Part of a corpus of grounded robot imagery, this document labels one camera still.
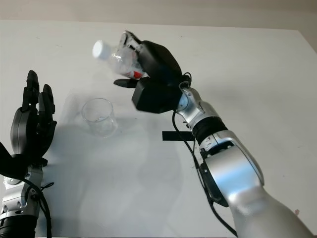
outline bottle cap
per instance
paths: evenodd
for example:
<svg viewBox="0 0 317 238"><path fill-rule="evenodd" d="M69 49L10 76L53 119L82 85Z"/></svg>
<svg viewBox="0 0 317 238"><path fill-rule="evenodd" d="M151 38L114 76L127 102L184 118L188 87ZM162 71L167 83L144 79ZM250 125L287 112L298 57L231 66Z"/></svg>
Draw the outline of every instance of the bottle cap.
<svg viewBox="0 0 317 238"><path fill-rule="evenodd" d="M93 47L93 56L96 59L107 60L111 55L111 47L103 42L98 40Z"/></svg>

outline empty glass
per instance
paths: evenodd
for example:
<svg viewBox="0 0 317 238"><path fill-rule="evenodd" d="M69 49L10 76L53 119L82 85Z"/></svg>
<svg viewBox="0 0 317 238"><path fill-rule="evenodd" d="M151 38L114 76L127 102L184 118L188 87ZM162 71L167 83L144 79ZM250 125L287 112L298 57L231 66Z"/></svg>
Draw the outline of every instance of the empty glass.
<svg viewBox="0 0 317 238"><path fill-rule="evenodd" d="M109 137L118 127L112 103L107 99L94 98L89 100L83 106L81 114L93 135Z"/></svg>

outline cylindrical joint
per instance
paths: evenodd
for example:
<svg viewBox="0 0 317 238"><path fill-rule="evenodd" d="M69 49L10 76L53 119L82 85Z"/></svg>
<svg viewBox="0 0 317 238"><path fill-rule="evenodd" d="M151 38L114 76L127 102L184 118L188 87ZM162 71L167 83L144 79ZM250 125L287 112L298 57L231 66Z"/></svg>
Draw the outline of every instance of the cylindrical joint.
<svg viewBox="0 0 317 238"><path fill-rule="evenodd" d="M13 216L1 220L0 238L34 238L37 218L34 216Z"/></svg>
<svg viewBox="0 0 317 238"><path fill-rule="evenodd" d="M219 131L228 130L222 122L221 118L208 117L204 118L193 127L193 135L196 138L198 144L201 144L203 140L209 135L217 133Z"/></svg>
<svg viewBox="0 0 317 238"><path fill-rule="evenodd" d="M183 96L179 101L177 113L183 116L191 129L205 118L219 117L215 109L204 102L195 89L183 88L182 92Z"/></svg>

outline black tape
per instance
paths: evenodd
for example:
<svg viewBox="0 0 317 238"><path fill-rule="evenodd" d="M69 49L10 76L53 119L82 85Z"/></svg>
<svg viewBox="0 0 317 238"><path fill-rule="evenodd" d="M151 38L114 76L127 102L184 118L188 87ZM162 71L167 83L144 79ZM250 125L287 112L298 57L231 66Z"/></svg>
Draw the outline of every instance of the black tape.
<svg viewBox="0 0 317 238"><path fill-rule="evenodd" d="M190 131L180 131L181 136L186 141L195 141L194 136ZM177 131L162 131L163 141L183 141Z"/></svg>

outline robotic arm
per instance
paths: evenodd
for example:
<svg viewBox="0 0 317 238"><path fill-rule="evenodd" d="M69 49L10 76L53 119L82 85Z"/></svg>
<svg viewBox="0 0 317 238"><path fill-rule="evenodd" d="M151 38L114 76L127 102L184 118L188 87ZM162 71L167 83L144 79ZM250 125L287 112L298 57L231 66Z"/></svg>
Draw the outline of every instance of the robotic arm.
<svg viewBox="0 0 317 238"><path fill-rule="evenodd" d="M56 126L54 113L50 86L44 85L40 92L37 74L31 70L22 107L16 111L11 127L14 155L0 143L0 174L5 176L0 238L34 238L41 206L47 219L47 237L52 237L50 211L40 187L42 167L48 163L42 156L51 145Z"/></svg>
<svg viewBox="0 0 317 238"><path fill-rule="evenodd" d="M134 49L148 77L119 79L114 84L135 88L132 102L144 112L175 111L187 122L200 145L204 162L200 175L214 202L229 207L239 238L313 238L313 234L286 206L263 188L256 160L222 122L214 108L190 87L164 46L140 41L125 31L121 46Z"/></svg>

